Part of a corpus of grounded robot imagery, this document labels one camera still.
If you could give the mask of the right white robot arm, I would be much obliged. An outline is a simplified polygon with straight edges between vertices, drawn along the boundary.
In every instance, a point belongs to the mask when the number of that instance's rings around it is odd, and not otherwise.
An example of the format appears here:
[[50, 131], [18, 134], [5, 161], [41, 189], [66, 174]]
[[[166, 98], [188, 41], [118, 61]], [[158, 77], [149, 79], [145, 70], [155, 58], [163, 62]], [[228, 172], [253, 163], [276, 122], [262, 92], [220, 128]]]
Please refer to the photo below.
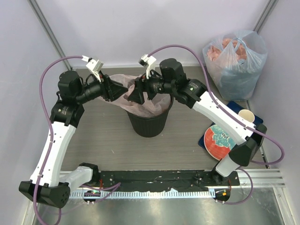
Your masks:
[[156, 59], [143, 56], [139, 63], [146, 72], [135, 79], [134, 90], [128, 97], [131, 102], [142, 105], [144, 94], [152, 100], [157, 94], [170, 94], [179, 103], [193, 109], [222, 128], [235, 142], [230, 152], [211, 171], [212, 181], [223, 185], [229, 175], [240, 166], [248, 166], [261, 147], [267, 128], [245, 120], [219, 101], [197, 79], [188, 79], [183, 66], [174, 58], [160, 63], [160, 73], [155, 71]]

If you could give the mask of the black plastic trash bin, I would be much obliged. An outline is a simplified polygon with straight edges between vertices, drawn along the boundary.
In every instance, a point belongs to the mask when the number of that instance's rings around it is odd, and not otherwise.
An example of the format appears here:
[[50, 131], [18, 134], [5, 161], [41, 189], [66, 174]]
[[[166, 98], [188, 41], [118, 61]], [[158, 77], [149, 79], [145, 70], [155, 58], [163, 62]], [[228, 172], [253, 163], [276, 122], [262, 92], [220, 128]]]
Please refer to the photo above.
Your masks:
[[159, 115], [141, 117], [126, 111], [133, 129], [138, 135], [146, 138], [152, 138], [159, 135], [163, 131], [168, 113], [174, 103], [174, 98], [172, 95], [168, 95], [167, 100], [169, 100], [170, 103]]

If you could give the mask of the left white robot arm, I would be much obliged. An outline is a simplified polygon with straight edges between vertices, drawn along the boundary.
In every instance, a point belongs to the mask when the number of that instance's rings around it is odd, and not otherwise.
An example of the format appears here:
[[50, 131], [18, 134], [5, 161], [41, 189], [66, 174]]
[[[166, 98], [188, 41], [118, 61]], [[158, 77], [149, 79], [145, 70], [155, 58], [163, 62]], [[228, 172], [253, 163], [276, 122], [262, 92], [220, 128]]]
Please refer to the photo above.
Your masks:
[[128, 91], [108, 75], [83, 82], [76, 71], [59, 76], [58, 100], [51, 110], [50, 128], [39, 163], [29, 181], [22, 181], [19, 191], [31, 201], [63, 208], [71, 194], [81, 185], [95, 187], [100, 181], [98, 166], [81, 163], [76, 170], [60, 177], [60, 170], [67, 147], [84, 113], [83, 104], [102, 97], [114, 101]]

